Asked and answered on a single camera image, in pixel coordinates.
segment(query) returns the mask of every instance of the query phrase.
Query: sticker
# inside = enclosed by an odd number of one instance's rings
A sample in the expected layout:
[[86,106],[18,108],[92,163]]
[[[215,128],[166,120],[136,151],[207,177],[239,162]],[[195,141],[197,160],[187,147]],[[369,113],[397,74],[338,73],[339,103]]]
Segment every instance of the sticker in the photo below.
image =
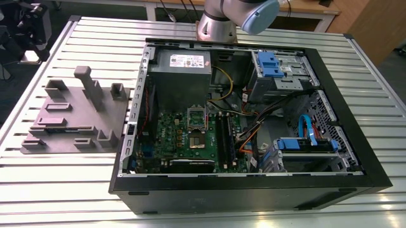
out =
[[266,144],[266,143],[263,143],[262,145],[261,145],[261,150],[265,150],[266,148],[269,148],[269,145]]
[[285,67],[281,66],[281,70],[282,70],[282,71],[293,71],[293,69],[291,69],[289,66],[285,66]]
[[247,94],[242,94],[242,101],[247,102],[249,101],[249,95]]
[[257,164],[258,164],[258,162],[257,162],[257,160],[255,160],[255,158],[254,158],[254,157],[251,157],[250,162],[251,162],[253,166],[257,168]]
[[205,68],[203,56],[171,55],[171,67]]
[[338,14],[337,11],[329,11],[329,10],[325,10],[323,13]]

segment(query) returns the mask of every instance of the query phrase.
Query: yellow cable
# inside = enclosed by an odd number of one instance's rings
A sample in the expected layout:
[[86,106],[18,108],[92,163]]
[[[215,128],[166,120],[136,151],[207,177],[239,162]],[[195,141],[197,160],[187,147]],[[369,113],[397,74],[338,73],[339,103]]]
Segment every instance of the yellow cable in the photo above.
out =
[[222,96],[221,98],[209,99],[209,101],[219,101],[219,100],[223,100],[231,94],[231,92],[233,92],[233,83],[234,82],[233,82],[233,79],[231,79],[230,75],[226,73],[226,71],[222,68],[219,68],[217,66],[213,66],[213,67],[217,68],[219,71],[222,71],[222,73],[227,76],[227,78],[230,80],[230,91],[229,91],[229,93],[225,96]]

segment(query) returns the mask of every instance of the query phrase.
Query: table leg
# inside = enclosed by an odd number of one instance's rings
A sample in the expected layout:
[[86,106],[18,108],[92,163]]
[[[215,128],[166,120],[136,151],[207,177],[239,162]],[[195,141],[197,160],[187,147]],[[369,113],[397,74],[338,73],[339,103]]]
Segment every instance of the table leg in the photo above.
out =
[[156,21],[155,8],[156,8],[156,3],[146,2],[147,19],[150,21]]
[[315,32],[326,32],[327,31],[327,28],[334,20],[334,17],[335,15],[330,15],[330,14],[326,14],[323,16],[323,19],[319,21],[318,25],[317,25],[317,29],[315,29]]

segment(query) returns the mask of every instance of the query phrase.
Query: metal table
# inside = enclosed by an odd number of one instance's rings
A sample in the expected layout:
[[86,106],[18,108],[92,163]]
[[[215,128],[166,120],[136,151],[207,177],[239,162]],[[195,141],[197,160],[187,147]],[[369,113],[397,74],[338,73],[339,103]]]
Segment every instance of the metal table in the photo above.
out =
[[67,86],[88,65],[102,86],[132,88],[146,37],[195,39],[195,25],[122,19],[70,21],[0,131],[0,225],[48,227],[402,227],[406,224],[406,107],[358,44],[339,34],[238,31],[241,43],[319,50],[394,186],[321,211],[134,215],[107,192],[115,154],[24,155],[20,144],[39,113],[50,79]]

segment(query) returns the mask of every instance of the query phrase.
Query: blue plastic bracket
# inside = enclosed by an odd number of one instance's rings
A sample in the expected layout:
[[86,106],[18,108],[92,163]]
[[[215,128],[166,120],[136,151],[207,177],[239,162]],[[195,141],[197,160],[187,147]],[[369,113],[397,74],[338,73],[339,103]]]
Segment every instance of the blue plastic bracket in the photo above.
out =
[[265,77],[285,77],[285,73],[279,69],[279,60],[271,52],[258,52],[258,62]]
[[338,142],[334,139],[331,139],[330,143],[331,143],[331,146],[333,146],[333,151],[337,152],[338,148],[339,148]]

